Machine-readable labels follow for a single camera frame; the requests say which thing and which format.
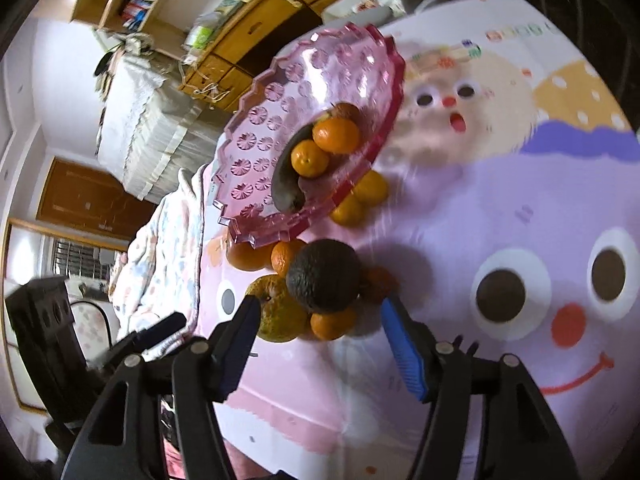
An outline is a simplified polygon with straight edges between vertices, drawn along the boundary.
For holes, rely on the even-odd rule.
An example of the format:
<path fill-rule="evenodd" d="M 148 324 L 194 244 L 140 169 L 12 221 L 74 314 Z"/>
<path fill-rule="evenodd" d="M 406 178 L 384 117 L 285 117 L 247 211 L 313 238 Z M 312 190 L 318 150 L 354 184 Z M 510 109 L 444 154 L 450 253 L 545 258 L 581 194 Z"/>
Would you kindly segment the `blackened banana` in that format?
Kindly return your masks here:
<path fill-rule="evenodd" d="M 273 205 L 280 212 L 294 214 L 305 206 L 306 195 L 298 183 L 300 176 L 292 167 L 291 153 L 297 143 L 307 139 L 312 140 L 312 128 L 314 128 L 313 124 L 303 126 L 288 140 L 274 167 L 271 179 L 271 197 Z"/>

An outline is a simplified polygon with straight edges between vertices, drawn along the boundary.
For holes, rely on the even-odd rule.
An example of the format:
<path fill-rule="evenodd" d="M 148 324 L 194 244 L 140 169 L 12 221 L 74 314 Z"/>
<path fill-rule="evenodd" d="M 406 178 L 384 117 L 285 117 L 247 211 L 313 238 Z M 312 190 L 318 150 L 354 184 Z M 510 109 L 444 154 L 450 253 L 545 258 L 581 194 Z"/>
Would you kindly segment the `white storage box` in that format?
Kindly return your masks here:
<path fill-rule="evenodd" d="M 406 14 L 401 0 L 337 0 L 321 12 L 321 18 L 325 23 L 329 23 L 374 8 L 389 8 L 393 18 L 400 18 Z"/>

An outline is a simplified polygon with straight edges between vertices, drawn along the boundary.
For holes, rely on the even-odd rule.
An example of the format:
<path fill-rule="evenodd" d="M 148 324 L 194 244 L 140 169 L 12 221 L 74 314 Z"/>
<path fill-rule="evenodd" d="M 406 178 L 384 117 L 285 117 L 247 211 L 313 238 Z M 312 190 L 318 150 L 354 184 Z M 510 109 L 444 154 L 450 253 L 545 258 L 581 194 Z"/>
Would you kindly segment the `wooden desk with drawers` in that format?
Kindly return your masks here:
<path fill-rule="evenodd" d="M 180 90 L 226 112 L 255 76 L 297 38 L 322 25 L 338 0 L 250 0 L 231 13 L 182 76 Z"/>

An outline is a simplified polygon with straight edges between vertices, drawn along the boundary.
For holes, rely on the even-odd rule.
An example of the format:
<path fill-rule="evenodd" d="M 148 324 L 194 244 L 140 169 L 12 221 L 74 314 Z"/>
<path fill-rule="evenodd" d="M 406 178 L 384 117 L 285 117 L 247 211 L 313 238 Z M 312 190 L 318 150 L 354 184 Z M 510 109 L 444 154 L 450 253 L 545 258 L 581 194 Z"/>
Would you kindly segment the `yellow pear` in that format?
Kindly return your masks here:
<path fill-rule="evenodd" d="M 306 332 L 309 313 L 290 294 L 282 276 L 261 276 L 247 287 L 246 294 L 260 303 L 258 337 L 262 340 L 280 344 Z"/>

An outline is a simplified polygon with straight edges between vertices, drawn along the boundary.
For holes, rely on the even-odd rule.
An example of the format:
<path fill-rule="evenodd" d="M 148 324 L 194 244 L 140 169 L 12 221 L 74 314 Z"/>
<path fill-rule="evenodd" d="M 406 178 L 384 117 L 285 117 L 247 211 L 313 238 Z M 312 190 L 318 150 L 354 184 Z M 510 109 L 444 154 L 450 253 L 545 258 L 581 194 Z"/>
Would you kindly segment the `dark green avocado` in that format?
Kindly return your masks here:
<path fill-rule="evenodd" d="M 364 266 L 349 245 L 322 238 L 305 245 L 288 267 L 288 292 L 314 313 L 344 311 L 359 296 Z"/>

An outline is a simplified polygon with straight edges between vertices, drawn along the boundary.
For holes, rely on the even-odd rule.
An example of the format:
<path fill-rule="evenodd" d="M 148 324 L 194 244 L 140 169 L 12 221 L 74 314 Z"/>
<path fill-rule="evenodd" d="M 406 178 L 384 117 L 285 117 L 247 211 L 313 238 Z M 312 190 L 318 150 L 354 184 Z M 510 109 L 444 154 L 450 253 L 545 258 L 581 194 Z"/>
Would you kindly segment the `brown wooden door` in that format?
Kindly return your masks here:
<path fill-rule="evenodd" d="M 44 181 L 36 219 L 99 236 L 132 240 L 156 205 L 138 200 L 108 172 L 57 158 Z"/>

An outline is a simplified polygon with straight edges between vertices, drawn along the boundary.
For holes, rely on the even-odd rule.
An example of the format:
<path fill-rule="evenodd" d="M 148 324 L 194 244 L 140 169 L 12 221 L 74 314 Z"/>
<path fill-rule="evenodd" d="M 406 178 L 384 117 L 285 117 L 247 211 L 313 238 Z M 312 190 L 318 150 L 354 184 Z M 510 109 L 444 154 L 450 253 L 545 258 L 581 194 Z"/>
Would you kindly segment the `lace covered piano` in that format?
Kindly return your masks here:
<path fill-rule="evenodd" d="M 215 156 L 231 114 L 180 90 L 181 63 L 130 35 L 96 66 L 103 110 L 96 159 L 138 200 L 157 204 Z"/>

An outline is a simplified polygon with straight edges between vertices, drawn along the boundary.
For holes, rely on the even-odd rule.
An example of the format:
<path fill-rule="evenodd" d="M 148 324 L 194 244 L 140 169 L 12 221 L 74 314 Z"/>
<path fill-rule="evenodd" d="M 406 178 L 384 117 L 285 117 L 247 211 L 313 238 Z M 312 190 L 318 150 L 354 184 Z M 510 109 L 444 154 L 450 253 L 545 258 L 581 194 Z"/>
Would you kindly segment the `pink plastic fruit bowl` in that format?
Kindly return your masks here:
<path fill-rule="evenodd" d="M 404 97 L 406 63 L 372 25 L 348 23 L 290 44 L 257 76 L 224 128 L 213 204 L 235 243 L 299 236 L 326 217 L 373 166 Z M 336 104 L 358 108 L 358 148 L 318 178 L 288 166 L 291 151 Z"/>

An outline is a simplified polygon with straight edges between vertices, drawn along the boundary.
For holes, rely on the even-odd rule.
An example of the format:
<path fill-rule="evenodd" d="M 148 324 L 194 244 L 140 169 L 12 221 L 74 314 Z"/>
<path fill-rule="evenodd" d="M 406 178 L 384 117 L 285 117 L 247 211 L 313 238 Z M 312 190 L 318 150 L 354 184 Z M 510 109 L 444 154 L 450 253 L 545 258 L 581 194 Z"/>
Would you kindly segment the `orange tangerine front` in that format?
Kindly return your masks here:
<path fill-rule="evenodd" d="M 360 145 L 360 129 L 350 119 L 330 117 L 312 128 L 312 140 L 323 151 L 335 155 L 349 155 Z"/>

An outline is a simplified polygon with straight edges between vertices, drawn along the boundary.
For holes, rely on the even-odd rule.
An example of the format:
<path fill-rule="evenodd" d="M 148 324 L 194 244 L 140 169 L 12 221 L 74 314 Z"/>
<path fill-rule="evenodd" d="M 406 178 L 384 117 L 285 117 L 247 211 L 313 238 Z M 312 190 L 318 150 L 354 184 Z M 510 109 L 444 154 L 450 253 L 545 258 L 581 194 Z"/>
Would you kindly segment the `orange tangerine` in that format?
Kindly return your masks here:
<path fill-rule="evenodd" d="M 356 228 L 366 218 L 366 207 L 357 200 L 354 194 L 347 195 L 344 200 L 330 213 L 331 220 L 345 228 Z"/>
<path fill-rule="evenodd" d="M 312 140 L 323 151 L 335 155 L 349 155 L 360 145 L 360 129 L 350 119 L 330 117 L 312 128 Z"/>
<path fill-rule="evenodd" d="M 307 179 L 321 177 L 328 169 L 330 160 L 330 155 L 310 139 L 297 143 L 291 153 L 294 171 Z"/>
<path fill-rule="evenodd" d="M 354 186 L 352 194 L 360 203 L 368 207 L 375 207 L 388 199 L 390 186 L 382 174 L 370 170 Z"/>
<path fill-rule="evenodd" d="M 358 322 L 359 314 L 355 307 L 340 312 L 314 313 L 310 317 L 310 328 L 320 340 L 331 341 L 345 336 Z"/>
<path fill-rule="evenodd" d="M 282 276 L 282 278 L 285 278 L 291 263 L 305 246 L 306 243 L 298 238 L 296 238 L 296 240 L 290 240 L 289 242 L 281 240 L 275 244 L 270 256 L 273 271 Z"/>

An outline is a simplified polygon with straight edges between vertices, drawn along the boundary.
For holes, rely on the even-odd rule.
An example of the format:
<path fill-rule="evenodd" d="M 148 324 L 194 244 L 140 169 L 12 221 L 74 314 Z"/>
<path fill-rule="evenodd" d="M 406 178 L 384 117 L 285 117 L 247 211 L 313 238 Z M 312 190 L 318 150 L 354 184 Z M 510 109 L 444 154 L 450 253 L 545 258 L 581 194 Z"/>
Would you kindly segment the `cartoon printed tablecloth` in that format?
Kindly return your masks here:
<path fill-rule="evenodd" d="M 335 238 L 390 271 L 436 338 L 516 354 L 582 478 L 639 422 L 639 144 L 594 67 L 525 0 L 456 0 L 386 28 L 405 101 L 375 168 L 390 197 Z M 377 310 L 332 342 L 257 341 L 224 438 L 301 479 L 401 479 L 428 409 Z"/>

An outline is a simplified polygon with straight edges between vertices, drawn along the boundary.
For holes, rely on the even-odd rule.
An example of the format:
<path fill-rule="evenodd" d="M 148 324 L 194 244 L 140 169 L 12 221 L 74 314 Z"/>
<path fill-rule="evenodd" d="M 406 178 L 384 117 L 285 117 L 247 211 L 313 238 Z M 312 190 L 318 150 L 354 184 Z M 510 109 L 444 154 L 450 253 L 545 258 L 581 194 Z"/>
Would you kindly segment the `red yellow apple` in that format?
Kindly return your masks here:
<path fill-rule="evenodd" d="M 273 244 L 254 248 L 249 242 L 231 243 L 226 257 L 235 269 L 255 272 L 270 266 L 272 248 Z"/>

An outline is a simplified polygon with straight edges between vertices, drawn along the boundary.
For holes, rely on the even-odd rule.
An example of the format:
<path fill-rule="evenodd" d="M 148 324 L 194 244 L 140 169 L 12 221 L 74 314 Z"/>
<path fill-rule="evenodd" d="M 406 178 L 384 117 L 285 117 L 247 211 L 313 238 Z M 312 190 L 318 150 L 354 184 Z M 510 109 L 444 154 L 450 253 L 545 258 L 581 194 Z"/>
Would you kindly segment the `pink floral quilt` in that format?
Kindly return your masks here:
<path fill-rule="evenodd" d="M 160 200 L 116 262 L 108 298 L 119 322 L 119 339 L 174 312 L 186 317 L 178 335 L 194 332 L 200 313 L 206 198 L 215 168 L 206 164 L 195 172 L 181 169 L 178 188 Z"/>

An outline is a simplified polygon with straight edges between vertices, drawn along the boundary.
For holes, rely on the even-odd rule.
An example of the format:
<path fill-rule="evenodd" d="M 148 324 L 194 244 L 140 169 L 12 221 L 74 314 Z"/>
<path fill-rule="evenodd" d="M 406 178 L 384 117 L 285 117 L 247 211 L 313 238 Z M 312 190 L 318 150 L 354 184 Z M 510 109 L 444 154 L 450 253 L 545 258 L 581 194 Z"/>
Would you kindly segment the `small dark brown fruit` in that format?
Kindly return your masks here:
<path fill-rule="evenodd" d="M 358 124 L 361 119 L 360 109 L 349 102 L 335 103 L 329 110 L 329 114 L 331 117 L 348 119 L 355 124 Z"/>

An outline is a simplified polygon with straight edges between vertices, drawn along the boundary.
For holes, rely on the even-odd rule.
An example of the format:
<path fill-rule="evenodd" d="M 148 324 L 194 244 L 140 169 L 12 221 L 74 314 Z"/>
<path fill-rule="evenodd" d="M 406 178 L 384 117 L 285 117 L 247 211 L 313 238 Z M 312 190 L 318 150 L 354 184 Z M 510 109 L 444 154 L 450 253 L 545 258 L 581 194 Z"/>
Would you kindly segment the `green tissue pack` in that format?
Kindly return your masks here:
<path fill-rule="evenodd" d="M 196 24 L 186 35 L 183 47 L 186 50 L 203 50 L 214 36 L 217 26 L 213 23 Z"/>

